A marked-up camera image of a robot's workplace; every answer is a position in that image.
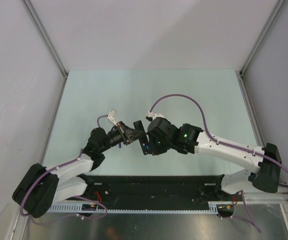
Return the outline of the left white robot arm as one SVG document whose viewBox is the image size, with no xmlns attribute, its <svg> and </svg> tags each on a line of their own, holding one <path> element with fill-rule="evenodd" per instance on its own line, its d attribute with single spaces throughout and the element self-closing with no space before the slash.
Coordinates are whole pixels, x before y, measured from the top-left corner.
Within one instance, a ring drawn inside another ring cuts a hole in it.
<svg viewBox="0 0 288 240">
<path fill-rule="evenodd" d="M 98 168 L 105 159 L 104 152 L 119 144 L 129 145 L 146 137 L 142 121 L 129 127 L 119 121 L 109 132 L 103 128 L 91 131 L 88 142 L 79 155 L 53 167 L 33 164 L 15 189 L 12 199 L 20 206 L 21 216 L 39 218 L 60 201 L 75 197 L 88 200 L 94 187 L 82 177 Z"/>
</svg>

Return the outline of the black remote control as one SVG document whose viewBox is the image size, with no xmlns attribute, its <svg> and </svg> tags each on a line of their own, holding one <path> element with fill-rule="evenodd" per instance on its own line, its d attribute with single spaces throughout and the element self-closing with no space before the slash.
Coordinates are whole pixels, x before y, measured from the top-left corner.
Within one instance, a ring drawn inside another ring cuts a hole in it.
<svg viewBox="0 0 288 240">
<path fill-rule="evenodd" d="M 135 121 L 133 125 L 134 125 L 134 128 L 139 132 L 138 140 L 139 140 L 143 154 L 150 155 L 151 152 L 149 149 L 149 141 L 148 141 L 147 134 L 145 132 L 142 121 L 141 120 Z"/>
</svg>

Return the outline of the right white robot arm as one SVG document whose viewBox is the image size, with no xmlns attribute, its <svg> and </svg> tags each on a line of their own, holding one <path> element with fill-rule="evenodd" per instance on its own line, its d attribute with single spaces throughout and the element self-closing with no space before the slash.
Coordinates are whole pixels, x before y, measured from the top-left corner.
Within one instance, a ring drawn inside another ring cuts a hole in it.
<svg viewBox="0 0 288 240">
<path fill-rule="evenodd" d="M 184 155 L 213 156 L 243 168 L 222 177 L 214 188 L 217 199 L 225 201 L 249 185 L 266 193 L 278 191 L 282 160 L 276 145 L 247 146 L 209 137 L 204 129 L 187 123 L 177 128 L 164 117 L 149 117 L 148 120 L 149 154 L 156 156 L 173 149 Z"/>
</svg>

